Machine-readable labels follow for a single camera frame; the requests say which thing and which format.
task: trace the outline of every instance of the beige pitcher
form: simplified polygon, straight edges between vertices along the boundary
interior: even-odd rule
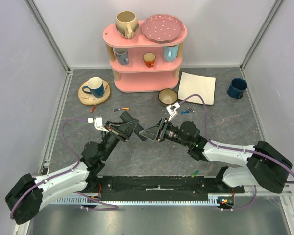
[[[116,28],[122,37],[132,39],[138,31],[138,20],[134,12],[123,11],[117,14]]]

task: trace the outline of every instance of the dark blue mug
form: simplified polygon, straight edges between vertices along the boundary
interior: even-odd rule
[[[234,78],[227,89],[227,94],[235,99],[241,99],[247,89],[247,82],[241,78]]]
[[[103,81],[100,77],[92,77],[88,80],[87,86],[83,86],[83,91],[92,94],[96,98],[102,98],[104,95]]]

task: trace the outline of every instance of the gray mug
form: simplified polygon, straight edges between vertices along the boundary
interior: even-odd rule
[[[128,49],[126,49],[126,48],[115,48],[114,52],[116,53],[116,57],[117,57],[120,65],[127,65],[129,63]]]

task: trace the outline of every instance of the brown bowl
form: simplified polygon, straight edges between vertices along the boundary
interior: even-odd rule
[[[168,106],[177,102],[177,93],[175,90],[165,88],[159,92],[158,99],[163,105]]]

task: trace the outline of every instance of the orange marker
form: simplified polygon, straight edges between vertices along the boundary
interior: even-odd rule
[[[90,112],[92,113],[93,112],[93,110],[95,110],[95,108],[96,108],[96,106],[94,106],[91,110],[90,110]]]

